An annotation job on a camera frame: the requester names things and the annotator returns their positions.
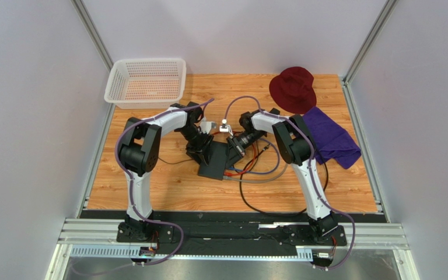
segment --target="white wall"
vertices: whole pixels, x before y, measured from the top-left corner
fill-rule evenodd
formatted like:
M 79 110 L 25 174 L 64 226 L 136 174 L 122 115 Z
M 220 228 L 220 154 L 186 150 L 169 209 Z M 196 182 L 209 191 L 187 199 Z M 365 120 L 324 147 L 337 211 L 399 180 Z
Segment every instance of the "white wall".
M 385 0 L 85 0 L 114 61 L 181 57 L 190 73 L 344 75 Z
M 43 279 L 106 115 L 107 69 L 70 1 L 0 1 L 0 279 Z
M 421 279 L 448 279 L 448 1 L 400 0 L 351 88 Z

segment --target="red hat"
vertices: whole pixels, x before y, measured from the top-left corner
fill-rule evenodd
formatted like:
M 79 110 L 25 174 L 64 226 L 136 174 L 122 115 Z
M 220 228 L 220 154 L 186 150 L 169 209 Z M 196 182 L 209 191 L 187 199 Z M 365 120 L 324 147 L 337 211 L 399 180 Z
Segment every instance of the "red hat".
M 304 114 L 317 104 L 313 82 L 314 76 L 307 69 L 290 67 L 271 80 L 269 92 L 283 110 Z

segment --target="wooden table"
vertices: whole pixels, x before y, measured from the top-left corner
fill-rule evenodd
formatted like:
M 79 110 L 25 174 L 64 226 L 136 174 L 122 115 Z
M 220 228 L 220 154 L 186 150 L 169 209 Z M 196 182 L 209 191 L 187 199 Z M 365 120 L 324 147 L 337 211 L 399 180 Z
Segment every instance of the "wooden table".
M 208 120 L 220 123 L 231 100 L 242 95 L 252 95 L 260 100 L 262 108 L 270 110 L 276 107 L 281 110 L 283 116 L 288 116 L 290 113 L 279 108 L 269 95 L 269 81 L 274 76 L 188 75 L 184 96 L 180 103 L 187 104 L 189 101 L 202 103 L 213 97 L 215 101 L 207 106 L 205 115 Z M 356 140 L 338 76 L 315 75 L 314 77 L 317 106 L 344 127 Z M 256 108 L 257 105 L 251 99 L 235 102 L 230 109 L 229 124 L 235 131 L 239 131 L 241 128 L 238 123 L 239 115 Z M 127 183 L 123 171 L 114 158 L 115 142 L 128 118 L 150 117 L 161 111 L 163 110 L 121 110 L 118 108 L 115 110 L 88 209 L 127 208 Z M 224 135 L 216 135 L 215 139 L 225 142 Z M 269 135 L 268 139 L 275 143 L 273 135 Z M 182 135 L 170 132 L 162 138 L 159 156 L 172 163 L 188 159 L 185 147 L 186 141 Z M 252 154 L 249 152 L 246 158 L 236 165 L 236 168 L 243 167 Z M 270 170 L 275 166 L 276 161 L 274 150 L 269 149 L 259 158 L 255 171 Z M 281 160 L 279 169 L 273 174 L 266 176 L 247 174 L 244 178 L 255 180 L 273 177 L 283 165 L 284 162 Z M 335 160 L 329 160 L 327 166 L 329 184 L 326 197 L 332 206 L 346 212 L 376 212 L 376 204 L 362 158 L 348 170 L 343 169 Z M 324 169 L 322 166 L 318 166 L 317 169 L 324 183 Z M 237 182 L 199 177 L 197 171 L 198 165 L 195 162 L 170 165 L 158 161 L 153 170 L 150 189 L 153 208 L 168 211 L 250 211 L 240 197 Z M 302 191 L 291 167 L 288 167 L 286 173 L 275 181 L 265 184 L 244 183 L 243 191 L 249 203 L 263 211 L 299 211 L 305 208 Z

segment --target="purple towel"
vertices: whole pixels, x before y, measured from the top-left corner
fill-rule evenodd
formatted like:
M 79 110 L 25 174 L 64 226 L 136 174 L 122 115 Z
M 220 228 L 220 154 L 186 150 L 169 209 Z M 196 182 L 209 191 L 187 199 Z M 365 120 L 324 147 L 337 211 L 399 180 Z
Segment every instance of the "purple towel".
M 323 163 L 319 152 L 328 161 L 335 159 L 344 169 L 350 168 L 361 156 L 359 146 L 346 130 L 340 127 L 319 108 L 313 107 L 303 120 L 317 145 L 316 160 Z

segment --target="white basket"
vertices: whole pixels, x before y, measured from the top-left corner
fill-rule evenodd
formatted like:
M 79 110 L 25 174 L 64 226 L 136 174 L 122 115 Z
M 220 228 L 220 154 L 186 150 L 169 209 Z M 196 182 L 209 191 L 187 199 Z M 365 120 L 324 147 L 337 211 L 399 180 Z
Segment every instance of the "white basket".
M 166 109 L 178 103 L 186 82 L 180 58 L 122 59 L 108 77 L 105 101 L 121 109 Z

